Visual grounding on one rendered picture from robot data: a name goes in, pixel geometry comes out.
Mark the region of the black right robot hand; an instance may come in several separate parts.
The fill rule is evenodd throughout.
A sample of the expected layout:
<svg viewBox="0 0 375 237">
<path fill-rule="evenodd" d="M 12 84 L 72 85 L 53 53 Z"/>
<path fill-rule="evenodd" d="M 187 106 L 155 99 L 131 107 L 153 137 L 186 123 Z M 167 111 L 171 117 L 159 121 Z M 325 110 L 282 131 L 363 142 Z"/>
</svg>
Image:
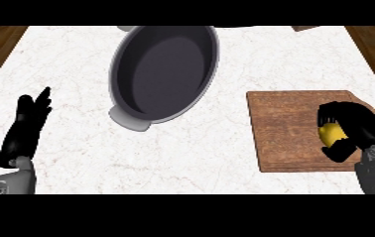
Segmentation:
<svg viewBox="0 0 375 237">
<path fill-rule="evenodd" d="M 331 147 L 323 147 L 325 156 L 342 163 L 354 151 L 365 151 L 375 146 L 375 114 L 359 103 L 332 101 L 317 109 L 317 127 L 338 123 L 345 138 L 336 140 Z"/>
</svg>

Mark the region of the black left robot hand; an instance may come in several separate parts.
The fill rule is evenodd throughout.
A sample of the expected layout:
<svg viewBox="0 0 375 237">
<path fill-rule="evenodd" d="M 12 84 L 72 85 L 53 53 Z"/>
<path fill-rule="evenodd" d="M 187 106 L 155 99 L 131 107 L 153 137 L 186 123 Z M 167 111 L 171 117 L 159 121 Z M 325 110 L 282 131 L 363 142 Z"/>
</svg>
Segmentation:
<svg viewBox="0 0 375 237">
<path fill-rule="evenodd" d="M 37 99 L 25 94 L 18 99 L 16 117 L 0 148 L 0 168 L 15 169 L 18 157 L 34 158 L 40 133 L 52 112 L 52 88 L 46 87 Z"/>
</svg>

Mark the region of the yellow lemon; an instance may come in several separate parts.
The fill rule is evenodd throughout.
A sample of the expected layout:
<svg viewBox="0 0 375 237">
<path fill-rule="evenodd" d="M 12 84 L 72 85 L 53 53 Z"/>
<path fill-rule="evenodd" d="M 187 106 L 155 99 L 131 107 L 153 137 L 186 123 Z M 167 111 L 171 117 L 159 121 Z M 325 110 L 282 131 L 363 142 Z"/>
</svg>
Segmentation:
<svg viewBox="0 0 375 237">
<path fill-rule="evenodd" d="M 323 126 L 317 128 L 317 135 L 320 142 L 326 147 L 331 147 L 336 140 L 347 138 L 336 123 L 325 123 Z"/>
</svg>

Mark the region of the brown wooden cutting board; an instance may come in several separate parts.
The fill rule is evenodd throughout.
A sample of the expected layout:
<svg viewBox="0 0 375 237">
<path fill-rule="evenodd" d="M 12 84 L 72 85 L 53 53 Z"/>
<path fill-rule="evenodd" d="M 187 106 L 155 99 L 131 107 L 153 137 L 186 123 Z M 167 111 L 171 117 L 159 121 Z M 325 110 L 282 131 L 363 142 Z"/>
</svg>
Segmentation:
<svg viewBox="0 0 375 237">
<path fill-rule="evenodd" d="M 317 107 L 331 101 L 375 108 L 347 90 L 249 91 L 246 93 L 258 166 L 263 173 L 353 172 L 360 150 L 344 163 L 322 153 Z"/>
</svg>

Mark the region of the dark grey oval pot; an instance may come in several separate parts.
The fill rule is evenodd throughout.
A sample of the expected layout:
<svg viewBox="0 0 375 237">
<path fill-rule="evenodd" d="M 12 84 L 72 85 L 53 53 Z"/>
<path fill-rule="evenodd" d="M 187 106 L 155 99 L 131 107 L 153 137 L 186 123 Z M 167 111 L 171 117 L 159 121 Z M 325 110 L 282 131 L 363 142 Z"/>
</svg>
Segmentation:
<svg viewBox="0 0 375 237">
<path fill-rule="evenodd" d="M 112 121 L 137 132 L 179 117 L 199 101 L 218 64 L 211 26 L 122 26 L 108 72 Z"/>
</svg>

